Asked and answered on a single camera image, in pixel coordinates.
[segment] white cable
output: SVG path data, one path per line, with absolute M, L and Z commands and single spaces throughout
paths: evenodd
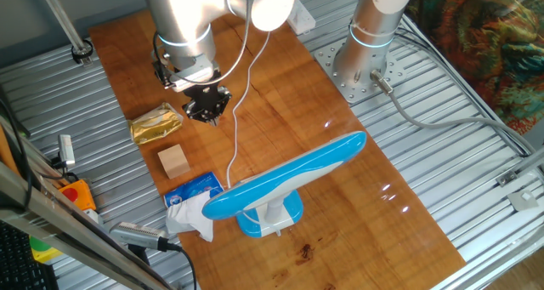
M 185 77 L 180 77 L 180 76 L 178 76 L 178 77 L 181 78 L 182 80 L 186 81 L 186 82 L 192 82 L 195 85 L 204 85 L 204 86 L 206 86 L 206 85 L 214 84 L 216 82 L 221 82 L 230 73 L 232 73 L 232 71 L 234 71 L 235 68 L 240 63 L 241 56 L 244 54 L 244 50 L 246 50 L 247 36 L 249 34 L 249 25 L 250 25 L 251 19 L 252 19 L 252 11 L 251 11 L 252 4 L 253 4 L 253 0 L 246 0 L 246 30 L 245 30 L 245 33 L 244 33 L 244 41 L 241 44 L 241 49 L 240 49 L 240 53 L 238 54 L 238 58 L 236 59 L 235 63 L 230 67 L 230 69 L 228 71 L 226 71 L 221 77 L 218 77 L 218 78 L 216 78 L 216 79 L 214 79 L 212 81 L 207 81 L 207 82 L 191 81 L 191 80 L 189 80 L 189 79 L 187 79 Z
M 261 48 L 260 51 L 258 51 L 258 53 L 255 56 L 255 58 L 253 59 L 252 63 L 247 68 L 246 91 L 244 91 L 244 94 L 241 96 L 240 101 L 238 101 L 238 103 L 235 105 L 235 108 L 232 109 L 232 117 L 235 119 L 235 153 L 232 155 L 232 159 L 230 159 L 229 166 L 227 166 L 227 186 L 229 187 L 229 189 L 231 188 L 231 184 L 230 184 L 230 168 L 232 167 L 232 164 L 235 162 L 236 155 L 238 154 L 238 120 L 236 118 L 236 110 L 238 109 L 238 107 L 240 107 L 241 103 L 244 101 L 244 99 L 247 96 L 247 93 L 249 92 L 249 84 L 250 84 L 250 81 L 251 81 L 252 67 L 257 62 L 259 56 L 261 56 L 261 54 L 263 53 L 264 48 L 266 48 L 266 45 L 269 42 L 269 39 L 270 39 L 270 33 L 268 33 L 266 35 L 266 41 L 264 41 L 263 47 Z M 271 228 L 272 230 L 275 230 L 275 233 L 278 236 L 281 236 L 281 231 L 278 228 L 276 228 L 274 225 L 270 225 L 270 224 L 264 223 L 264 222 L 259 222 L 259 221 L 255 220 L 255 219 L 252 219 L 251 217 L 249 217 L 246 213 L 243 213 L 243 214 L 244 214 L 244 216 L 246 216 L 246 218 L 248 220 L 252 221 L 253 223 L 258 224 L 258 225 L 262 225 L 262 226 L 267 226 L 267 227 Z
M 412 123 L 412 124 L 414 124 L 414 125 L 416 125 L 416 126 L 418 126 L 420 128 L 431 128 L 431 129 L 448 128 L 450 126 L 454 126 L 454 125 L 457 125 L 457 124 L 480 122 L 480 123 L 490 125 L 490 126 L 495 127 L 495 128 L 502 129 L 503 131 L 511 134 L 522 145 L 524 145 L 529 150 L 529 152 L 531 154 L 533 154 L 535 152 L 535 148 L 525 138 L 523 138 L 520 134 L 518 134 L 518 132 L 516 132 L 515 130 L 511 129 L 510 127 L 508 127 L 505 124 L 500 123 L 498 121 L 495 121 L 495 120 L 492 120 L 492 119 L 486 119 L 486 118 L 471 117 L 471 118 L 463 118 L 463 119 L 459 119 L 459 120 L 454 120 L 454 121 L 449 121 L 449 122 L 442 122 L 442 123 L 435 123 L 435 124 L 422 123 L 422 122 L 419 122 L 418 120 L 410 117 L 410 115 L 408 115 L 406 113 L 406 111 L 399 104 L 399 101 L 397 100 L 397 98 L 394 96 L 393 93 L 389 94 L 389 98 L 391 98 L 391 100 L 393 101 L 394 106 L 397 108 L 397 111 L 399 111 L 400 115 L 404 119 L 406 119 L 406 121 L 408 121 L 408 122 L 410 122 L 410 123 Z
M 258 53 L 255 56 L 255 58 L 253 59 L 252 63 L 247 68 L 246 91 L 244 91 L 244 94 L 241 96 L 240 101 L 238 101 L 238 103 L 235 105 L 235 108 L 232 109 L 232 117 L 235 119 L 235 153 L 232 156 L 232 159 L 230 159 L 229 166 L 227 167 L 227 186 L 229 187 L 229 189 L 231 187 L 231 185 L 230 185 L 230 168 L 232 167 L 232 164 L 235 162 L 236 155 L 238 154 L 238 120 L 236 119 L 236 110 L 238 109 L 238 107 L 240 107 L 241 103 L 244 101 L 244 99 L 247 96 L 247 93 L 249 92 L 249 82 L 251 80 L 252 67 L 257 62 L 259 56 L 261 56 L 261 54 L 263 53 L 264 48 L 266 48 L 266 44 L 269 42 L 269 39 L 270 39 L 270 33 L 268 33 L 268 35 L 266 36 L 266 41 L 264 42 L 263 47 L 261 48 L 260 51 L 258 51 Z

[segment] blue desk lamp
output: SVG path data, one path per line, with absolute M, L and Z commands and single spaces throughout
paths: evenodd
M 364 132 L 331 140 L 280 166 L 255 175 L 211 198 L 202 209 L 209 219 L 236 217 L 241 230 L 259 238 L 294 225 L 303 215 L 297 188 L 330 173 L 355 157 L 366 143 Z

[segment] gold foil package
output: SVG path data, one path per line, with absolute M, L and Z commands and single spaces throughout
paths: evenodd
M 129 120 L 130 134 L 135 144 L 142 145 L 166 137 L 181 128 L 183 117 L 170 104 L 162 103 L 154 110 Z

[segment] black keyboard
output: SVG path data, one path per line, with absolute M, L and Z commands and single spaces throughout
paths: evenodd
M 32 257 L 28 235 L 3 221 L 0 221 L 0 289 L 59 289 L 53 268 Z

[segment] wood grain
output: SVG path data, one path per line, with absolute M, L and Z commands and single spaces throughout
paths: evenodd
M 241 47 L 243 23 L 234 16 L 212 23 L 216 61 L 224 70 Z M 90 30 L 128 119 L 163 101 L 181 111 L 187 101 L 162 89 L 153 75 L 154 31 L 147 11 Z M 176 133 L 140 147 L 161 194 L 209 171 L 226 183 L 234 150 L 232 108 L 265 37 L 250 31 L 240 66 L 224 80 L 234 97 L 218 127 L 185 118 Z M 234 183 L 339 135 L 364 130 L 288 26 L 272 34 L 237 114 L 240 151 L 231 171 Z M 156 153 L 175 144 L 181 144 L 191 171 L 168 179 Z M 372 139 L 354 160 L 298 191 L 303 217 L 280 237 L 252 239 L 235 219 L 215 222 L 212 243 L 195 232 L 180 234 L 202 288 L 428 289 L 465 265 Z

